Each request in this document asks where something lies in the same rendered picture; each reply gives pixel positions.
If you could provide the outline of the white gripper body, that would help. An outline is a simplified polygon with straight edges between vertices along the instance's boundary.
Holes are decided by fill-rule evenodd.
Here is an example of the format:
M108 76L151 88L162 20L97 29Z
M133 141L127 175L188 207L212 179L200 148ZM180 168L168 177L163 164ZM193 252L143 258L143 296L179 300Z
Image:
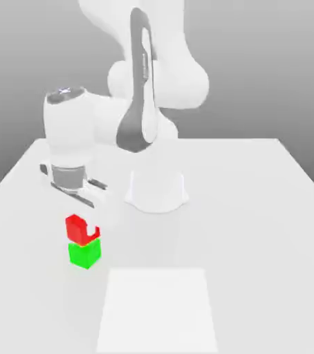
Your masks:
M54 182L48 184L48 205L60 215L77 214L86 222L96 222L98 219L98 195L87 186L68 191L58 187Z

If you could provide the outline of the small red cube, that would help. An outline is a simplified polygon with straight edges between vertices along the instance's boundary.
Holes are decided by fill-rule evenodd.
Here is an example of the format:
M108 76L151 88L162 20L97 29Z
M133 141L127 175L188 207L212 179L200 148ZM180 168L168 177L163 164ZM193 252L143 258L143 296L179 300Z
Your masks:
M100 228L94 227L94 232L89 234L87 222L76 214L72 214L65 219L66 234L70 241L85 246L100 237Z

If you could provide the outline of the small green cube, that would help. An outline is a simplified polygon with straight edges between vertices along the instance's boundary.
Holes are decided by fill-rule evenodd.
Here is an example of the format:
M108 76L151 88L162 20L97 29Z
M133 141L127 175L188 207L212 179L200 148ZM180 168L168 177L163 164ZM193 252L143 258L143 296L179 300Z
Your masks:
M72 264L89 269L102 255L101 242L95 239L84 246L69 243L68 255Z

